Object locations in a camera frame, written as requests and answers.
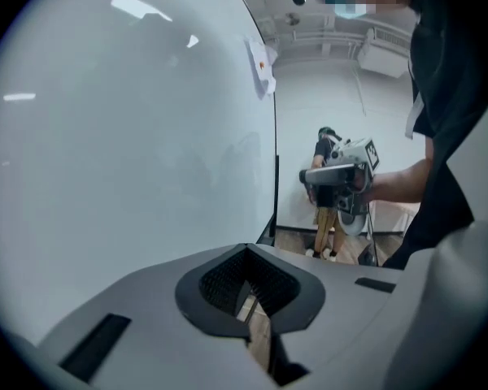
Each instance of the hand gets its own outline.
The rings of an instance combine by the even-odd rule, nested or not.
[[[309,196],[309,201],[312,205],[316,205],[316,193],[314,188],[310,188],[307,191],[307,195]]]
[[[365,185],[365,171],[361,169],[356,169],[355,178],[353,179],[352,184],[356,189],[361,191]],[[361,193],[361,199],[366,204],[373,200],[372,196],[373,196],[372,185],[371,188],[368,188],[366,191],[363,191]]]
[[[355,178],[352,180],[352,184],[356,189],[361,191],[365,185],[365,171],[362,169],[355,169]]]

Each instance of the wooden floor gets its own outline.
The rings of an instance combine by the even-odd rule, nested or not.
[[[403,238],[401,236],[375,236],[377,255],[379,264],[391,256],[401,245]],[[305,254],[306,248],[315,240],[315,234],[306,234],[301,232],[277,230],[275,235],[275,247],[283,249],[286,252]],[[329,236],[329,243],[332,244],[332,235]],[[367,247],[369,241],[364,236],[346,238],[343,249],[337,256],[337,262],[346,264],[357,264],[358,256]],[[253,305],[254,297],[248,297],[246,303],[238,315],[238,319],[244,321],[249,314]],[[268,370],[269,349],[271,329],[269,318],[260,307],[256,306],[255,312],[250,319],[251,343],[248,345],[253,358],[262,366],[264,371]]]
[[[297,254],[305,254],[307,247],[314,244],[315,234],[302,232],[277,230],[275,235],[275,247]],[[401,245],[401,236],[375,236],[376,250],[380,266]],[[329,247],[332,248],[333,235],[329,235]],[[358,256],[370,243],[364,236],[348,236],[343,248],[339,250],[336,261],[346,264],[358,264]]]

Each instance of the legs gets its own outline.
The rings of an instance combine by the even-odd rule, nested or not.
[[[322,253],[327,246],[329,231],[333,227],[336,214],[330,208],[318,208],[318,231],[315,239],[315,252]]]
[[[306,255],[335,262],[336,256],[342,249],[346,237],[346,233],[340,225],[337,211],[332,208],[318,208],[316,210],[315,223],[318,224],[318,231],[316,232],[314,253],[313,250],[309,249]],[[334,227],[333,249],[329,250],[327,248],[327,241],[329,239],[329,231],[332,227]]]

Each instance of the black shirt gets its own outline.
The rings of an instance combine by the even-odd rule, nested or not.
[[[331,141],[328,137],[322,137],[315,146],[315,154],[314,156],[321,155],[324,157],[324,164],[329,160],[331,157],[331,152],[334,148],[334,142]]]
[[[466,0],[464,5],[474,7]],[[488,106],[488,57],[465,27],[469,19],[455,12],[465,7],[450,0],[412,0],[411,8],[420,15],[411,41],[412,87],[414,98],[419,92],[425,104],[414,132],[433,139],[434,158],[420,210],[384,265],[398,269],[412,253],[435,247],[473,221],[447,160]]]

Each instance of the wall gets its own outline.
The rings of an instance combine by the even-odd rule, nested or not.
[[[277,78],[277,152],[280,158],[277,224],[291,228],[312,225],[314,207],[298,181],[311,166],[318,129],[330,126],[352,140],[372,137],[381,160],[379,172],[411,166],[425,154],[425,140],[404,136],[412,107],[408,74],[394,80],[360,71],[366,116],[351,65],[346,61],[293,63],[275,70]],[[378,204],[374,231],[403,230],[401,211]]]
[[[128,273],[255,242],[273,213],[243,1],[138,1],[32,0],[0,47],[0,323],[34,344]]]

